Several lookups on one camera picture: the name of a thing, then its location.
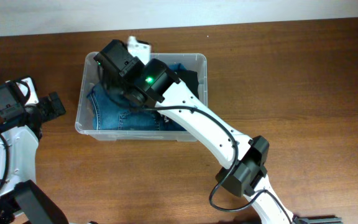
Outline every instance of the white arm segment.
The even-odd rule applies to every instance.
[[[261,180],[259,181],[259,183],[256,185],[256,187],[254,189],[255,194],[253,194],[253,196],[248,197],[248,196],[244,195],[244,197],[248,201],[250,201],[256,196],[258,191],[263,190],[263,189],[267,189],[281,203],[280,199],[278,198],[278,196],[274,192],[272,186],[270,185],[268,175],[266,175],[266,177],[261,178]],[[285,216],[284,212],[281,210],[281,208],[277,205],[275,200],[270,195],[268,195],[266,193],[262,193],[258,197],[258,199],[254,202],[254,204],[252,204],[252,206],[255,209],[255,211],[258,213],[260,220],[262,221],[262,224],[271,224],[271,223],[288,224],[288,219]],[[284,209],[287,212],[290,219],[292,220],[292,218],[293,218],[292,212],[289,211],[288,209],[286,209],[285,207],[284,207]]]
[[[29,127],[15,127],[2,133],[9,145],[9,170],[0,196],[12,191],[16,184],[27,180],[35,181],[35,152],[38,139]],[[0,138],[0,179],[5,170],[6,153]]]
[[[155,107],[197,107],[198,109],[203,110],[216,118],[232,133],[236,141],[240,143],[238,145],[238,159],[241,160],[246,154],[246,152],[249,150],[250,145],[248,142],[251,138],[235,130],[230,125],[226,124],[221,118],[219,118],[204,104],[202,104],[187,88],[184,82],[180,82],[179,84],[173,83],[163,94],[163,97],[165,98],[165,100],[162,103],[157,102]],[[194,137],[196,137],[212,152],[212,154],[218,159],[219,163],[224,168],[230,168],[230,165],[233,162],[234,149],[232,148],[232,143],[228,141],[227,134],[222,131],[222,129],[217,124],[215,124],[206,116],[197,112],[191,113],[191,111],[189,110],[163,110],[159,111],[159,113],[171,118],[172,120],[180,124],[182,127],[184,127],[188,132],[194,135]],[[262,178],[259,181],[256,188],[254,189],[256,193],[252,197],[248,197],[246,195],[244,195],[244,197],[248,201],[250,201],[253,197],[256,196],[259,190],[263,189],[267,189],[269,192],[274,194],[274,196],[276,196],[272,186],[270,185],[269,178],[266,175],[266,177]],[[267,195],[266,193],[260,195],[252,206],[259,214],[260,219],[262,220],[262,224],[288,224],[287,217],[270,195]],[[286,211],[288,213],[288,216],[292,220],[292,212],[287,209]]]
[[[165,91],[163,97],[165,100],[162,103],[157,102],[155,105],[156,108],[163,106],[190,106],[207,112],[217,119],[231,132],[236,141],[239,142],[238,159],[242,159],[250,148],[248,142],[251,138],[226,124],[220,117],[202,104],[187,88],[185,82],[180,82],[179,84],[173,83]],[[234,157],[232,142],[229,141],[227,134],[217,124],[200,113],[191,113],[190,110],[164,110],[158,112],[184,127],[212,152],[224,168],[230,168]]]

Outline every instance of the gray plastic bin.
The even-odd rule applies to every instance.
[[[118,139],[141,139],[141,140],[177,140],[195,141],[196,139],[187,131],[118,131],[118,130],[94,130],[92,127],[93,111],[91,102],[86,98],[90,89],[99,82],[96,73],[96,62],[93,57],[97,52],[89,53],[85,58],[84,75],[78,102],[75,129],[80,134],[88,134],[100,141],[115,141]],[[152,54],[167,65],[182,63],[186,69],[197,72],[198,94],[200,101],[208,106],[208,88],[206,57],[202,54]]]

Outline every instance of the folded clothing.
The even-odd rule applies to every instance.
[[[169,67],[179,75],[198,98],[197,73],[186,70],[182,64]],[[87,98],[93,105],[93,129],[95,130],[185,131],[179,124],[158,112],[120,108],[110,98],[124,106],[133,106],[133,103],[120,94],[109,97],[100,83],[91,89]]]

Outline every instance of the brown table surface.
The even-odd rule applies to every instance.
[[[44,124],[38,186],[69,221],[216,223],[208,195],[221,168],[199,142],[108,141],[74,129],[85,56],[135,35],[154,52],[208,59],[209,107],[270,142],[267,170],[301,216],[358,223],[358,18],[0,37],[0,84],[31,75],[67,114]],[[220,190],[224,207],[245,203]]]

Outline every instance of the denim jeans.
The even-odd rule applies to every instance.
[[[180,64],[174,66],[170,67],[174,71],[186,70]],[[111,97],[124,106],[135,106],[120,94]],[[93,105],[95,130],[185,131],[179,124],[156,111],[131,111],[118,107],[109,99],[100,83],[91,89],[87,98]]]

